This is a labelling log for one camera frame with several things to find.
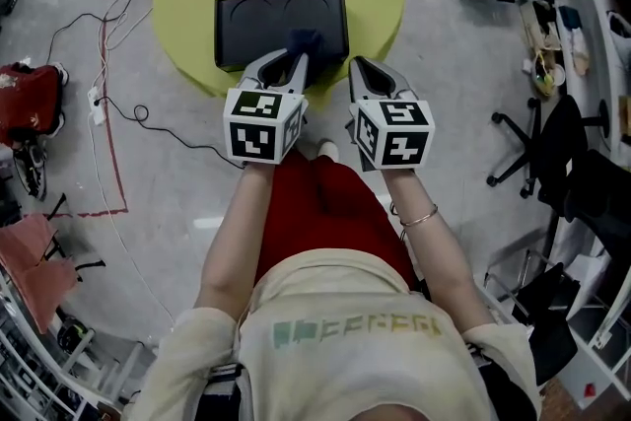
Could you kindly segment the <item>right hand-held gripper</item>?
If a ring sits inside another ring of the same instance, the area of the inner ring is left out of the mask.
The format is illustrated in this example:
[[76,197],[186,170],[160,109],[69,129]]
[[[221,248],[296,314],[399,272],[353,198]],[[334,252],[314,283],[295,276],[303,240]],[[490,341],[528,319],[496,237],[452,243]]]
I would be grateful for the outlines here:
[[413,99],[413,92],[404,76],[375,59],[354,57],[348,78],[353,103],[348,128],[362,171],[423,166],[436,128],[429,104],[405,101]]

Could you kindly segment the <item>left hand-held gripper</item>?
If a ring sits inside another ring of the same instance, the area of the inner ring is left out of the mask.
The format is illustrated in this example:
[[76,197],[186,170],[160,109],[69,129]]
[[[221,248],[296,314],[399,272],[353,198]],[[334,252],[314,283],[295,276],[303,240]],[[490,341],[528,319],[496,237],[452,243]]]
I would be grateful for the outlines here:
[[[298,56],[288,73],[289,51],[271,51],[249,63],[239,87],[228,92],[223,112],[228,158],[279,165],[298,140],[309,103],[310,58]],[[281,90],[282,93],[261,90]]]

